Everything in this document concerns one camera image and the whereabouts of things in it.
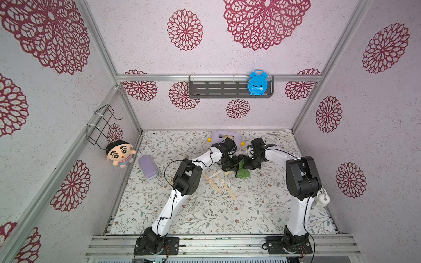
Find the green cleaning cloth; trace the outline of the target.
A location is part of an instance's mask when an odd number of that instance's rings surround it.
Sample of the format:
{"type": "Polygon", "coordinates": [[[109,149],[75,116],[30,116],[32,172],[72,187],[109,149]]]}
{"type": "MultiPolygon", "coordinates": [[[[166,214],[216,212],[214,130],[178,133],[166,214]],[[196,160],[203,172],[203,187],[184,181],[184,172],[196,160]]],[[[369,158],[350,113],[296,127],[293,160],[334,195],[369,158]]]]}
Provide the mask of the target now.
{"type": "Polygon", "coordinates": [[[235,177],[238,179],[248,179],[251,177],[250,171],[244,167],[244,159],[239,161],[235,177]]]}

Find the beige watch long diagonal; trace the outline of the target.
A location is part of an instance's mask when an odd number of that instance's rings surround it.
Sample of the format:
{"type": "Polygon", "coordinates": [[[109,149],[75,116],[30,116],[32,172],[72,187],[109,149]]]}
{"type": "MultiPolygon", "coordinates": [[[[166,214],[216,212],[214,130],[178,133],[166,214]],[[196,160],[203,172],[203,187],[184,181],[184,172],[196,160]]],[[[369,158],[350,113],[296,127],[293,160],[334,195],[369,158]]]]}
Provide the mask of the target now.
{"type": "Polygon", "coordinates": [[[216,184],[216,182],[210,178],[209,176],[207,176],[204,172],[202,173],[203,177],[205,178],[206,182],[212,186],[218,194],[222,195],[223,191],[218,187],[218,185],[216,184]]]}

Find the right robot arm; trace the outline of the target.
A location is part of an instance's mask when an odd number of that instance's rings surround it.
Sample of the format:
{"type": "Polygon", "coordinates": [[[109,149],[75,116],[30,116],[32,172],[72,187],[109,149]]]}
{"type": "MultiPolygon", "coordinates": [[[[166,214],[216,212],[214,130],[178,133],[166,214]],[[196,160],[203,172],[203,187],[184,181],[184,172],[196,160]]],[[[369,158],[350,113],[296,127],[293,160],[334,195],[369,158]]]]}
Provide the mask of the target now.
{"type": "Polygon", "coordinates": [[[310,156],[298,157],[280,149],[275,144],[266,144],[262,138],[252,140],[244,158],[246,168],[257,169],[263,162],[272,161],[284,165],[286,186],[291,199],[291,213],[285,226],[281,244],[288,252],[309,243],[308,220],[313,201],[322,189],[315,161],[310,156]]]}

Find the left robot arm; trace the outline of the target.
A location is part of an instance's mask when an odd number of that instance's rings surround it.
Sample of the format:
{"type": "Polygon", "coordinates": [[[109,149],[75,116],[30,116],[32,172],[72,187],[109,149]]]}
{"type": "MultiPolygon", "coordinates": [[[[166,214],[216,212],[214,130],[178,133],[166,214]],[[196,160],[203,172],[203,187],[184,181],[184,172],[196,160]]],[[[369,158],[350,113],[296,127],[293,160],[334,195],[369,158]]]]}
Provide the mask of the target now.
{"type": "Polygon", "coordinates": [[[199,157],[193,159],[183,159],[173,178],[171,194],[164,205],[158,218],[141,235],[141,240],[145,246],[152,249],[163,244],[169,233],[179,209],[185,201],[193,195],[199,187],[202,172],[216,163],[226,163],[232,161],[232,156],[237,150],[237,145],[230,138],[223,139],[222,142],[213,144],[209,150],[199,157]]]}

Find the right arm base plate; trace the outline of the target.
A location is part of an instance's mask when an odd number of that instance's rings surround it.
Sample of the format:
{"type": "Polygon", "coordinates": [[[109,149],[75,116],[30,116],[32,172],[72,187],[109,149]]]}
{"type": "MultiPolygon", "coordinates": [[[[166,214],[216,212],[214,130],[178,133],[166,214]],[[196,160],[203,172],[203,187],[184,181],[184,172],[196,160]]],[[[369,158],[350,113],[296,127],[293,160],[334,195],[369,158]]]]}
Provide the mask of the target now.
{"type": "Polygon", "coordinates": [[[289,237],[266,236],[265,243],[268,246],[269,254],[311,254],[311,247],[308,236],[289,237]]]}

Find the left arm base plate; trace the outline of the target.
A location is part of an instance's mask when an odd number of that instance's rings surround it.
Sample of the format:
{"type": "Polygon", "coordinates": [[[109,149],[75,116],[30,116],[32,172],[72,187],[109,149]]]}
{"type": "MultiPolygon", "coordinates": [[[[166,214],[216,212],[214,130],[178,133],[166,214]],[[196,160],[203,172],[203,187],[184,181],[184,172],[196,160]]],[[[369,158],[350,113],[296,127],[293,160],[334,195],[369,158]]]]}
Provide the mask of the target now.
{"type": "Polygon", "coordinates": [[[141,255],[178,255],[179,237],[154,238],[139,237],[136,241],[133,254],[141,255]]]}

